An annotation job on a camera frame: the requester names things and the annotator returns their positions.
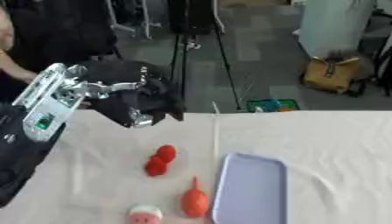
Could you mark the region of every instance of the red tomato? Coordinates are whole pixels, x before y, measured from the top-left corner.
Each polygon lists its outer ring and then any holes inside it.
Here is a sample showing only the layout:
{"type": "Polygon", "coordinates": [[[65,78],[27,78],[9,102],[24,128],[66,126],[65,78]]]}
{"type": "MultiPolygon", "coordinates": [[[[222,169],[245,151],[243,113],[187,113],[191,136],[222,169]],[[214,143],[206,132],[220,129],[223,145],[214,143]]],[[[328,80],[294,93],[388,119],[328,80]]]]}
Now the red tomato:
{"type": "Polygon", "coordinates": [[[150,158],[144,169],[152,177],[164,175],[167,172],[166,163],[156,156],[150,158]]]}
{"type": "Polygon", "coordinates": [[[161,146],[157,149],[157,156],[168,164],[176,157],[176,148],[169,144],[161,146]]]}

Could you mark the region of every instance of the yellow bag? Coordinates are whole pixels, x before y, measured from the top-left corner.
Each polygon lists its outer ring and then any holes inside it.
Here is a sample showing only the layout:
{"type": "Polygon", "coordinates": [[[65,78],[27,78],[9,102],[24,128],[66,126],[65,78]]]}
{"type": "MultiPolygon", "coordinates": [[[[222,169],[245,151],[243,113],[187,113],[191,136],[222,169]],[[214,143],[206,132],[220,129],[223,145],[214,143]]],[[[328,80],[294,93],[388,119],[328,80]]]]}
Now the yellow bag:
{"type": "Polygon", "coordinates": [[[334,62],[328,59],[312,58],[304,74],[308,87],[344,94],[350,89],[352,80],[360,76],[361,58],[334,62]]]}

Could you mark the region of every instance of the pink toy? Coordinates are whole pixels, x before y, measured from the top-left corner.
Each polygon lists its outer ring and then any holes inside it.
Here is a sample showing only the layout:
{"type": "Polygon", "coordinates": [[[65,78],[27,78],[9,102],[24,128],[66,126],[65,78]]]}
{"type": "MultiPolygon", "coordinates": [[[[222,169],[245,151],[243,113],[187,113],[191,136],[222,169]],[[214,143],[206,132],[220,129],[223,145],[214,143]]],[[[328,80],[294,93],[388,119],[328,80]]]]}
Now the pink toy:
{"type": "Polygon", "coordinates": [[[129,212],[129,224],[159,224],[162,212],[155,206],[136,206],[129,212]]]}

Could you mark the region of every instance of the white cabinet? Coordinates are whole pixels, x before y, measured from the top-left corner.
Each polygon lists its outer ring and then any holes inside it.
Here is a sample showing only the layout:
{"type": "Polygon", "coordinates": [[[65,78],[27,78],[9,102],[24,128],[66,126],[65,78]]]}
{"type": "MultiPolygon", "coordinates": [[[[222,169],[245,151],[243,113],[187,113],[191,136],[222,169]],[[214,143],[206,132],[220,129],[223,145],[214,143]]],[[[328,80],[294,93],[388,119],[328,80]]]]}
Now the white cabinet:
{"type": "Polygon", "coordinates": [[[299,42],[310,56],[355,50],[375,0],[308,0],[299,42]]]}

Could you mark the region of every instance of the red toy fruit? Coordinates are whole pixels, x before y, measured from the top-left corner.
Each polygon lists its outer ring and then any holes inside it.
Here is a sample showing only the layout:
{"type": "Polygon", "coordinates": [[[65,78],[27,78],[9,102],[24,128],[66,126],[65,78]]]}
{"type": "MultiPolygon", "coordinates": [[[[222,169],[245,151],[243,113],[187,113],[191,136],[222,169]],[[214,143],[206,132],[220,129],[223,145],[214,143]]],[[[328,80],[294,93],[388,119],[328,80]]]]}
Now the red toy fruit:
{"type": "Polygon", "coordinates": [[[166,163],[157,156],[152,156],[144,169],[152,177],[164,175],[167,172],[166,163]]]}
{"type": "Polygon", "coordinates": [[[193,187],[181,199],[182,210],[191,218],[202,217],[208,211],[208,195],[200,190],[198,178],[193,178],[193,187]]]}
{"type": "Polygon", "coordinates": [[[157,149],[157,156],[165,163],[169,164],[176,157],[176,148],[167,144],[157,149]]]}

